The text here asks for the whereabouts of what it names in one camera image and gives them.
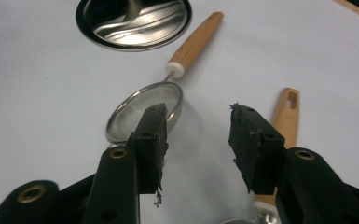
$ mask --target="white surface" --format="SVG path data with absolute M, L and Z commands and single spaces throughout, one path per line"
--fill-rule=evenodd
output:
M 165 78 L 164 66 L 213 11 L 225 18 L 197 63 L 169 134 L 163 205 L 141 197 L 142 223 L 253 218 L 228 145 L 229 105 L 270 119 L 284 87 L 301 92 L 298 145 L 359 188 L 359 16 L 334 2 L 191 1 L 186 33 L 160 49 L 104 49 L 75 22 L 78 1 L 0 0 L 0 202 L 49 179 L 65 188 L 94 173 L 105 124 L 128 95 Z

